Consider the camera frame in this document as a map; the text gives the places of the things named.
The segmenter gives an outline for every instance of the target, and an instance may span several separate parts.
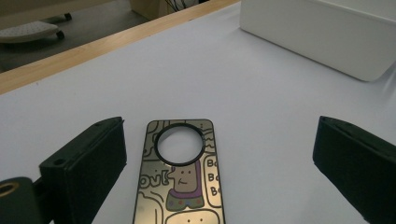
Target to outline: black ring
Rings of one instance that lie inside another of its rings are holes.
[[[176,163],[176,162],[171,162],[167,159],[165,159],[163,156],[161,156],[160,151],[158,150],[158,142],[161,138],[161,135],[163,135],[163,133],[165,133],[166,131],[172,129],[172,128],[176,128],[176,127],[188,127],[193,129],[194,131],[196,131],[202,139],[202,148],[200,153],[191,161],[186,161],[186,162],[182,162],[182,163]],[[173,165],[173,166],[186,166],[186,165],[190,165],[192,163],[195,163],[196,161],[198,161],[202,155],[205,152],[205,137],[204,134],[201,132],[201,130],[197,127],[195,127],[194,125],[188,124],[188,123],[174,123],[171,124],[169,126],[166,126],[165,128],[163,128],[162,130],[160,130],[160,132],[157,134],[155,140],[154,140],[154,151],[157,154],[158,158],[160,158],[161,161],[164,161],[165,163],[168,163],[169,165]]]

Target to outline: black wheel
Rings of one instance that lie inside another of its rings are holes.
[[[58,36],[58,39],[64,39],[64,32],[59,31],[58,33],[56,33],[56,36]]]
[[[70,13],[64,14],[64,17],[66,18],[67,21],[71,21],[73,19]]]

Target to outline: circular hole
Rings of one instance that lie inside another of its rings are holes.
[[[0,197],[6,196],[14,191],[19,186],[18,183],[6,183],[0,186]]]
[[[58,159],[58,160],[56,160],[53,164],[54,165],[62,165],[62,164],[64,164],[66,161],[64,160],[64,159]]]
[[[160,133],[156,149],[168,163],[184,165],[198,159],[203,152],[203,145],[203,138],[198,131],[187,126],[176,126]]]

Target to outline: floor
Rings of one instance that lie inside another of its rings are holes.
[[[27,43],[0,44],[0,67],[11,70],[148,21],[131,10],[129,0],[115,0],[71,15],[71,21],[63,15],[44,20],[58,25],[64,40],[54,35]]]

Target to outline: cartoon face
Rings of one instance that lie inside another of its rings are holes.
[[[176,192],[194,192],[198,187],[195,163],[183,167],[175,167],[168,174],[168,177],[175,180],[174,190]]]
[[[176,213],[165,221],[166,224],[219,224],[217,213],[208,210]]]

